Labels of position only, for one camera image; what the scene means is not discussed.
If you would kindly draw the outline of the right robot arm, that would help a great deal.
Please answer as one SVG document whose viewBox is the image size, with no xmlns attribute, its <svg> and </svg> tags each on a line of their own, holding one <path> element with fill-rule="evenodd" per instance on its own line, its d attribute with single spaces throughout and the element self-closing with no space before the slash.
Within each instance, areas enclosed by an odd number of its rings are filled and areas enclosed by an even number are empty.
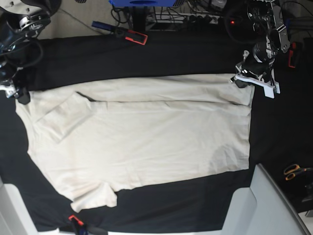
<svg viewBox="0 0 313 235">
<path fill-rule="evenodd" d="M 44 56 L 38 39 L 51 22 L 48 0 L 2 0 L 0 2 L 0 89 L 7 98 L 30 102 L 27 69 Z"/>
</svg>

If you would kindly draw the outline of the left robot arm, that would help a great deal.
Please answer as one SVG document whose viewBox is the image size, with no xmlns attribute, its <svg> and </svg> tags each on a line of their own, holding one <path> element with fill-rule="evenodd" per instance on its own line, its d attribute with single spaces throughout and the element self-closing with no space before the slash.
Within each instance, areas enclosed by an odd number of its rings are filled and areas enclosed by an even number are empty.
<svg viewBox="0 0 313 235">
<path fill-rule="evenodd" d="M 274 62 L 280 52 L 286 53 L 291 46 L 281 7 L 276 0 L 245 0 L 242 6 L 246 7 L 253 31 L 261 32 L 262 36 L 250 41 L 253 47 L 244 50 L 231 82 L 238 88 L 260 86 L 266 97 L 274 98 L 280 94 L 280 85 L 274 76 Z"/>
</svg>

